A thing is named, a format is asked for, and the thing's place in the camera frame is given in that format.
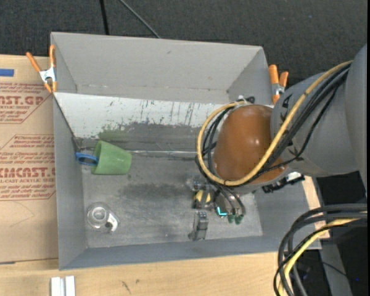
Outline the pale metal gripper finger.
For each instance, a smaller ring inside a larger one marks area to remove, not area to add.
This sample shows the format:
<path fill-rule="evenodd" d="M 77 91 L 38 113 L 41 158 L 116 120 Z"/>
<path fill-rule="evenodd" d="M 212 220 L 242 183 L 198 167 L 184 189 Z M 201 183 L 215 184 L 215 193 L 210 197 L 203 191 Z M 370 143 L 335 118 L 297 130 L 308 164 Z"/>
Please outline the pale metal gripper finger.
<path fill-rule="evenodd" d="M 207 212 L 195 212 L 192 231 L 188 234 L 188 238 L 191 241 L 205 240 L 208 231 L 208 222 Z"/>
<path fill-rule="evenodd" d="M 194 193 L 200 192 L 200 191 L 206 191 L 207 190 L 207 182 L 204 178 L 201 177 L 195 177 L 192 179 L 191 182 L 192 191 Z"/>

